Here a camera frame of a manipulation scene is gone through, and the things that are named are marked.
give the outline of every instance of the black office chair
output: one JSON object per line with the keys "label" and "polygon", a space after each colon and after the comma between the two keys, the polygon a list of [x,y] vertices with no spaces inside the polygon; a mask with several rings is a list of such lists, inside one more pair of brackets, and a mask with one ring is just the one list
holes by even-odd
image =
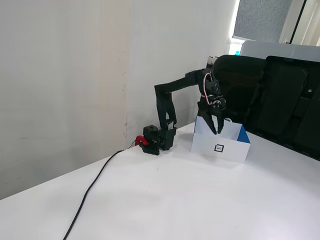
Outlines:
{"label": "black office chair", "polygon": [[264,59],[237,55],[223,55],[215,61],[214,75],[227,102],[227,118],[244,123],[265,62]]}

